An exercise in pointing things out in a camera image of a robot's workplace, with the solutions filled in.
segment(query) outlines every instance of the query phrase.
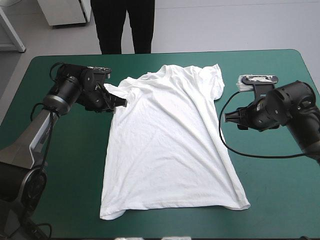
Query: green tabletop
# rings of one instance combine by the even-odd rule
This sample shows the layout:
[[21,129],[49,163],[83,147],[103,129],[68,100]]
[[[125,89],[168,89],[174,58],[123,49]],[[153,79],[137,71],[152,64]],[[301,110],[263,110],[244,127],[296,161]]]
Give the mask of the green tabletop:
[[[191,52],[128,55],[39,56],[32,60],[0,127],[0,148],[11,144],[30,123],[35,103],[53,82],[56,62],[112,68],[109,82],[156,72],[162,65],[219,64],[225,88],[215,102],[220,112],[243,74],[268,74],[277,86],[296,80],[316,87],[299,52],[286,50]],[[253,101],[253,92],[237,95],[231,112]],[[111,221],[99,218],[104,166],[113,114],[94,113],[75,104],[55,125],[47,157],[48,183],[32,220],[51,223],[53,237],[113,238],[191,236],[193,238],[298,238],[320,236],[320,167],[307,157],[246,158],[230,152],[236,173],[251,203],[248,210],[221,206],[127,210]],[[229,145],[245,153],[288,155],[300,149],[286,127],[258,132],[222,126]]]

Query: black pants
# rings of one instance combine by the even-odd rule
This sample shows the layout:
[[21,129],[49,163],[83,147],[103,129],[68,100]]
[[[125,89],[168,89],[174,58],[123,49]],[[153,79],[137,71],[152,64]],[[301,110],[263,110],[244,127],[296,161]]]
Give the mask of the black pants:
[[91,0],[102,54],[121,54],[121,37],[128,11],[134,52],[151,53],[155,0]]

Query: gray floor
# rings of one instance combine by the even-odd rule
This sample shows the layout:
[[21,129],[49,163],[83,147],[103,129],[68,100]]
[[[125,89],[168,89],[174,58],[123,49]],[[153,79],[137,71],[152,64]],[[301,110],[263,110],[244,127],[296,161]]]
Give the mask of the gray floor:
[[[0,123],[33,57],[100,54],[92,18],[52,29],[36,0],[3,10],[26,52],[0,52]],[[153,53],[296,49],[320,89],[319,39],[318,0],[156,0]],[[134,52],[128,19],[122,52]]]

